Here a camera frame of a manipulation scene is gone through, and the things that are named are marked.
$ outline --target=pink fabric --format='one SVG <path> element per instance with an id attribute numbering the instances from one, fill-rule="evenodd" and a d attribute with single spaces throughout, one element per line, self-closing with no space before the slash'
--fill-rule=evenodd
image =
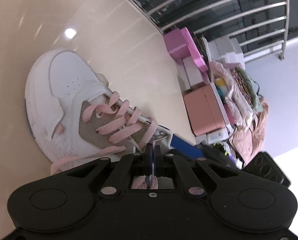
<path id="1" fill-rule="evenodd" d="M 111 121 L 110 123 L 107 123 L 98 129 L 96 129 L 97 133 L 100 133 L 101 135 L 109 134 L 117 130 L 119 127 L 122 127 L 127 122 L 127 117 L 122 116 L 116 120 Z"/>
<path id="2" fill-rule="evenodd" d="M 55 134 L 61 135 L 63 131 L 64 131 L 64 127 L 59 123 L 59 124 L 56 126 Z"/>
<path id="3" fill-rule="evenodd" d="M 133 180 L 132 189 L 147 189 L 145 182 L 146 176 L 138 176 Z M 150 175 L 150 189 L 158 189 L 158 179 L 154 175 Z"/>
<path id="4" fill-rule="evenodd" d="M 82 120 L 84 123 L 88 122 L 92 116 L 93 111 L 106 113 L 106 114 L 114 114 L 117 110 L 112 110 L 111 106 L 113 106 L 117 101 L 119 100 L 119 93 L 114 92 L 113 95 L 110 97 L 108 104 L 99 104 L 99 105 L 91 105 L 85 109 L 85 111 L 82 114 Z M 119 111 L 116 114 L 116 118 L 111 121 L 108 124 L 105 124 L 98 129 L 95 130 L 95 132 L 98 132 L 101 135 L 112 133 L 118 129 L 120 129 L 118 132 L 114 133 L 109 137 L 109 141 L 113 144 L 116 144 L 118 142 L 121 142 L 124 139 L 129 139 L 129 141 L 135 145 L 135 147 L 141 151 L 144 150 L 145 146 L 149 142 L 149 140 L 154 135 L 156 129 L 157 129 L 157 122 L 151 118 L 151 124 L 148 128 L 148 130 L 145 132 L 145 135 L 140 140 L 139 144 L 137 144 L 132 138 L 131 135 L 135 132 L 142 129 L 142 126 L 140 124 L 137 124 L 141 111 L 136 107 L 135 112 L 130 116 L 125 115 L 127 110 L 129 108 L 129 101 L 125 100 Z M 78 156 L 67 156 L 63 157 L 59 160 L 57 160 L 52 166 L 51 166 L 51 174 L 55 174 L 57 170 L 60 168 L 60 166 L 72 162 L 78 159 L 86 159 L 86 158 L 97 158 L 103 155 L 107 154 L 114 154 L 118 152 L 122 152 L 126 150 L 125 146 L 110 146 L 105 149 L 102 149 L 100 152 L 95 153 L 94 155 L 87 156 L 87 157 L 78 157 Z"/>
<path id="5" fill-rule="evenodd" d="M 139 147 L 140 149 L 144 150 L 148 141 L 152 138 L 152 136 L 154 135 L 156 128 L 158 126 L 156 120 L 152 117 L 150 117 L 151 119 L 151 124 L 148 128 L 148 130 L 145 132 L 145 135 L 142 137 L 142 139 L 139 142 Z"/>
<path id="6" fill-rule="evenodd" d="M 141 111 L 138 107 L 135 107 L 135 112 L 134 114 L 131 116 L 131 118 L 129 119 L 129 121 L 127 122 L 126 126 L 130 126 L 134 123 L 137 122 L 137 120 L 140 118 L 141 116 Z"/>
<path id="7" fill-rule="evenodd" d="M 128 138 L 129 136 L 133 135 L 135 132 L 140 131 L 142 129 L 142 126 L 138 123 L 135 123 L 131 126 L 128 126 L 112 136 L 109 137 L 109 142 L 116 144 L 123 140 L 123 138 Z"/>
<path id="8" fill-rule="evenodd" d="M 230 125 L 234 126 L 235 123 L 234 123 L 234 119 L 233 119 L 233 116 L 232 116 L 232 114 L 231 114 L 231 110 L 230 110 L 230 108 L 228 107 L 227 104 L 223 104 L 223 107 L 224 107 L 224 110 L 226 111 L 226 114 L 227 114 L 227 117 L 228 117 L 228 119 L 229 119 L 229 123 L 230 123 Z"/>
<path id="9" fill-rule="evenodd" d="M 51 175 L 54 175 L 57 173 L 58 169 L 68 163 L 68 162 L 73 162 L 73 161 L 76 161 L 76 160 L 81 160 L 81 159 L 89 159 L 89 158 L 95 158 L 95 157 L 101 157 L 103 155 L 108 155 L 108 154 L 114 154 L 114 153 L 118 153 L 118 152 L 122 152 L 126 149 L 125 146 L 109 146 L 105 149 L 102 149 L 101 151 L 97 152 L 95 155 L 91 155 L 91 156 L 87 156 L 87 157 L 79 157 L 79 156 L 74 156 L 74 155 L 71 155 L 71 156 L 66 156 L 66 157 L 63 157 L 59 160 L 57 160 L 55 163 L 53 163 L 51 165 L 51 168 L 50 168 L 50 173 Z"/>
<path id="10" fill-rule="evenodd" d="M 260 98 L 260 102 L 264 111 L 256 114 L 251 127 L 246 131 L 236 131 L 230 138 L 231 145 L 241 155 L 245 165 L 247 165 L 261 150 L 264 142 L 269 106 L 264 98 Z"/>
<path id="11" fill-rule="evenodd" d="M 124 116 L 124 114 L 128 111 L 129 109 L 129 100 L 125 100 L 122 105 L 120 106 L 119 111 L 117 112 L 115 119 L 120 118 L 122 116 Z"/>

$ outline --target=stack of boxes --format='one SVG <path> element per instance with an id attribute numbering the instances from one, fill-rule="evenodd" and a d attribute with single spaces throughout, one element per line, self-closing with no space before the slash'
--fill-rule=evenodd
<path id="1" fill-rule="evenodd" d="M 242 49 L 236 38 L 230 39 L 228 36 L 208 42 L 211 58 L 225 64 L 240 63 L 245 69 Z"/>
<path id="2" fill-rule="evenodd" d="M 207 64 L 188 29 L 175 29 L 164 35 L 164 41 L 177 63 L 179 83 L 196 143 L 211 144 L 228 139 L 233 128 L 225 105 L 214 83 L 210 83 Z M 212 60 L 241 63 L 244 67 L 243 52 L 236 39 L 228 36 L 216 39 L 206 43 L 206 50 Z"/>

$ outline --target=white box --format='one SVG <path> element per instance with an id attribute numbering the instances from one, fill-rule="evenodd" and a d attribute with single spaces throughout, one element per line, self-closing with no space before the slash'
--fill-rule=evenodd
<path id="1" fill-rule="evenodd" d="M 236 62 L 240 63 L 242 65 L 242 68 L 245 69 L 243 51 L 242 51 L 237 39 L 236 38 L 230 39 L 230 42 L 231 42 L 234 52 L 236 54 Z"/>
<path id="2" fill-rule="evenodd" d="M 196 136 L 196 144 L 200 144 L 200 143 L 203 143 L 203 144 L 206 144 L 208 145 L 208 140 L 207 140 L 207 135 L 206 134 L 202 134 L 202 135 L 199 135 L 199 136 Z"/>
<path id="3" fill-rule="evenodd" d="M 222 62 L 233 63 L 236 61 L 236 54 L 228 36 L 215 40 Z"/>
<path id="4" fill-rule="evenodd" d="M 222 60 L 221 60 L 221 57 L 220 57 L 220 54 L 219 54 L 219 50 L 218 50 L 218 47 L 217 47 L 215 41 L 208 42 L 208 47 L 209 47 L 211 59 L 222 64 Z"/>
<path id="5" fill-rule="evenodd" d="M 206 40 L 206 38 L 204 38 L 202 36 L 201 37 L 201 42 L 204 44 L 204 47 L 205 47 L 205 50 L 206 50 L 206 54 L 207 54 L 207 57 L 208 57 L 208 61 L 209 61 L 209 64 L 210 64 L 210 62 L 212 61 L 212 56 L 211 56 L 211 52 L 210 52 L 208 41 Z"/>
<path id="6" fill-rule="evenodd" d="M 190 83 L 188 80 L 187 72 L 184 68 L 184 64 L 181 59 L 175 61 L 178 70 L 178 80 L 179 85 L 182 93 L 186 93 L 188 90 L 191 89 Z"/>
<path id="7" fill-rule="evenodd" d="M 222 142 L 229 138 L 229 134 L 226 128 L 219 129 L 217 131 L 207 133 L 206 135 L 208 144 Z"/>
<path id="8" fill-rule="evenodd" d="M 198 69 L 197 65 L 194 63 L 193 58 L 191 56 L 186 57 L 182 61 L 187 73 L 190 87 L 193 90 L 202 87 L 204 85 L 203 78 L 200 70 Z"/>

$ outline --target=pink jacket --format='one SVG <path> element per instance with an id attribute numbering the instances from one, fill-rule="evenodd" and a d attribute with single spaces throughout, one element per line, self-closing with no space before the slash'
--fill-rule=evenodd
<path id="1" fill-rule="evenodd" d="M 264 98 L 260 98 L 264 111 L 254 115 L 251 127 L 246 131 L 239 130 L 230 138 L 233 148 L 241 155 L 245 165 L 261 150 L 266 128 L 269 106 Z"/>

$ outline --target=pink box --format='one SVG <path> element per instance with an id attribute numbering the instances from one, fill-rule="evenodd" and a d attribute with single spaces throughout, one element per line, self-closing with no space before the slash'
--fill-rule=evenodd
<path id="1" fill-rule="evenodd" d="M 182 33 L 185 43 L 188 46 L 190 55 L 192 56 L 194 63 L 197 65 L 197 67 L 200 69 L 202 73 L 208 71 L 208 67 L 204 62 L 204 59 L 201 56 L 198 48 L 196 47 L 196 44 L 194 43 L 189 30 L 186 27 L 184 27 L 180 31 Z"/>
<path id="2" fill-rule="evenodd" d="M 190 56 L 188 46 L 179 28 L 163 35 L 165 46 L 173 59 L 183 59 Z"/>
<path id="3" fill-rule="evenodd" d="M 183 96 L 192 130 L 196 136 L 226 125 L 211 85 L 201 87 Z"/>

